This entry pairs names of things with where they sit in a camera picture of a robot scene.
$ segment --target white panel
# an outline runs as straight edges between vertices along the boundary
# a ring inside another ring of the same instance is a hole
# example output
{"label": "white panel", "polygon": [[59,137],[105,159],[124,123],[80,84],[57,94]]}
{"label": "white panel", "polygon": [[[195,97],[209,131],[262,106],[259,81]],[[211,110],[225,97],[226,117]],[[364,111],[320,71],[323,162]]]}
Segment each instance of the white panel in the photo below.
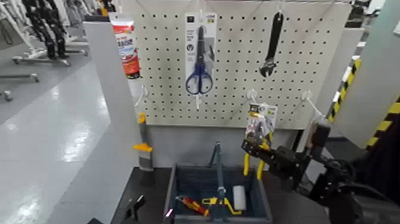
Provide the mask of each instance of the white panel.
{"label": "white panel", "polygon": [[277,128],[304,129],[312,108],[303,91],[318,97],[335,53],[350,5],[343,2],[287,2],[276,53],[278,66],[263,78],[259,64],[268,50],[277,2],[208,1],[219,17],[214,87],[200,109],[185,90],[184,14],[195,1],[124,1],[135,17],[141,75],[149,96],[142,110],[151,125],[245,127],[254,88],[257,101],[277,105]]}

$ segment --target product label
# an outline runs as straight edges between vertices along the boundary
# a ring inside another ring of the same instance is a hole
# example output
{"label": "product label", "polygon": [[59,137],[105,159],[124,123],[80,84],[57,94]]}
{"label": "product label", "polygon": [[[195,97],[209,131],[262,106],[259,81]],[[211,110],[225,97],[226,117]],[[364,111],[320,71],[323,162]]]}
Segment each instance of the product label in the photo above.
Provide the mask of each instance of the product label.
{"label": "product label", "polygon": [[134,35],[135,27],[131,23],[126,26],[113,25],[113,28],[126,77],[128,79],[138,78],[140,74],[138,48]]}
{"label": "product label", "polygon": [[207,73],[212,76],[214,68],[214,49],[216,46],[217,14],[185,14],[185,75],[188,78],[194,70],[197,56],[198,29],[204,29],[204,62]]}

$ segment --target blue handle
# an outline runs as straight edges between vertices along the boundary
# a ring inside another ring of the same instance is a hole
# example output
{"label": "blue handle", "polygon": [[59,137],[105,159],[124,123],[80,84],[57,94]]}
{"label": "blue handle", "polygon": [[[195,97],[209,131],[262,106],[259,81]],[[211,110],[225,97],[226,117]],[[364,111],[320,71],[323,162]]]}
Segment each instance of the blue handle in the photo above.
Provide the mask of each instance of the blue handle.
{"label": "blue handle", "polygon": [[[203,81],[204,80],[210,81],[210,86],[207,89],[203,89]],[[195,81],[197,85],[196,89],[191,89],[189,83]],[[193,95],[197,94],[206,94],[211,90],[213,87],[213,79],[211,76],[205,71],[205,63],[197,62],[195,65],[195,71],[189,76],[186,80],[186,90]]]}

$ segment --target gray bin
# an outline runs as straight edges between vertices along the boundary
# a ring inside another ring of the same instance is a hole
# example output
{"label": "gray bin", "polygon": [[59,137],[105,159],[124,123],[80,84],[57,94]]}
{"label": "gray bin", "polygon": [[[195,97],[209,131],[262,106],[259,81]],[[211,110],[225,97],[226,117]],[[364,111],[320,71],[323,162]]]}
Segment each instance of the gray bin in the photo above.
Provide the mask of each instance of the gray bin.
{"label": "gray bin", "polygon": [[[234,216],[226,206],[225,214],[229,223],[254,223],[271,224],[272,215],[267,201],[262,181],[257,180],[255,169],[249,170],[249,175],[243,175],[243,167],[223,167],[225,197],[228,198],[232,207],[233,192],[235,185],[245,186],[247,210],[240,216]],[[216,218],[210,222],[210,217],[203,217],[195,211],[187,208],[181,202],[175,200],[178,195],[188,196],[199,204],[203,198],[217,197],[218,192],[217,169],[206,166],[178,166],[175,165],[171,172],[168,186],[167,198],[165,200],[164,214],[169,209],[174,209],[175,223],[223,223],[222,218]],[[210,207],[210,213],[220,217],[221,214],[216,206]]]}

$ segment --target wall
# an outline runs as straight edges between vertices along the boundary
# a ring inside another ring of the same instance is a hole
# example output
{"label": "wall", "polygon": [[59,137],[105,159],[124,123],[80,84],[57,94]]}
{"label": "wall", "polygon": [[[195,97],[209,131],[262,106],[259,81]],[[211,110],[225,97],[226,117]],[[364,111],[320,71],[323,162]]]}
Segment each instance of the wall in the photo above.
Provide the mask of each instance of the wall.
{"label": "wall", "polygon": [[364,47],[361,67],[336,116],[343,135],[365,148],[400,93],[400,1],[387,0]]}

